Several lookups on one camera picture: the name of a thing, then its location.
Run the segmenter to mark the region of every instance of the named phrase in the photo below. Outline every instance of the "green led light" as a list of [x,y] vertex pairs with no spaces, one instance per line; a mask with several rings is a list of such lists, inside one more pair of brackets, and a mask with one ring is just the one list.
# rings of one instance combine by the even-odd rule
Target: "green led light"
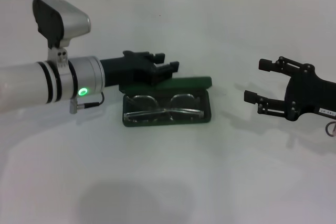
[[88,93],[87,88],[82,88],[78,91],[78,94],[82,97],[83,95],[86,95]]

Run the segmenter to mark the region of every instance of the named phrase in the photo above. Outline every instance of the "black cable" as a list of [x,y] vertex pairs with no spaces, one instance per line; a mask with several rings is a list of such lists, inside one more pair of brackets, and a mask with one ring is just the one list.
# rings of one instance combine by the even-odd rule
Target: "black cable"
[[333,135],[333,134],[330,134],[330,133],[329,133],[329,130],[328,130],[328,128],[329,128],[329,126],[330,126],[331,124],[335,124],[335,127],[334,127],[333,132],[335,131],[335,129],[336,129],[336,121],[328,123],[328,124],[326,125],[326,127],[325,127],[325,132],[326,132],[326,134],[327,134],[328,136],[330,136],[330,137],[334,137],[334,135]]
[[105,96],[104,96],[104,93],[103,93],[103,92],[101,92],[101,97],[102,97],[102,100],[101,100],[101,102],[99,103],[99,105],[102,105],[103,102],[105,101]]
[[104,96],[104,93],[103,93],[103,92],[101,92],[101,97],[102,97],[101,102],[89,102],[89,103],[84,103],[84,109],[93,108],[93,107],[98,107],[98,106],[102,105],[103,102],[105,101],[105,96]]

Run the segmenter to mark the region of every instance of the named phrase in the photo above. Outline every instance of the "white surface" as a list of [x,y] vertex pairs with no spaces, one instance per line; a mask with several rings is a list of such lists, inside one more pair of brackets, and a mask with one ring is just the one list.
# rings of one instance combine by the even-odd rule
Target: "white surface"
[[[44,60],[32,0],[0,0],[0,64]],[[1,224],[295,223],[336,219],[330,119],[257,114],[244,90],[283,99],[279,56],[336,82],[334,0],[68,0],[91,33],[69,55],[164,52],[175,76],[211,75],[209,124],[126,128],[122,94],[99,109],[68,103],[0,116]]]

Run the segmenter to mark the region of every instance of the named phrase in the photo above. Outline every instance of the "label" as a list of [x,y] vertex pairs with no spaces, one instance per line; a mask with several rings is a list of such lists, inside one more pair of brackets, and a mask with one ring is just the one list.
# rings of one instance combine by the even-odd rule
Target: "label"
[[336,112],[333,112],[333,111],[330,111],[330,110],[325,110],[323,108],[320,108],[319,112],[323,113],[323,114],[326,114],[326,115],[336,116]]

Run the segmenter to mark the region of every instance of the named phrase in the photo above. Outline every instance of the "eyeglasses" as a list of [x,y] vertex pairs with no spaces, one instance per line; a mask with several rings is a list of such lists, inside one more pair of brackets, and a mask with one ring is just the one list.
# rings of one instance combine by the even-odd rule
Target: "eyeglasses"
[[160,106],[150,95],[126,97],[127,102],[139,111],[124,113],[124,120],[133,122],[148,122],[164,119],[168,116],[171,121],[192,120],[203,118],[204,111],[199,110],[200,99],[192,94],[176,94],[167,104]]

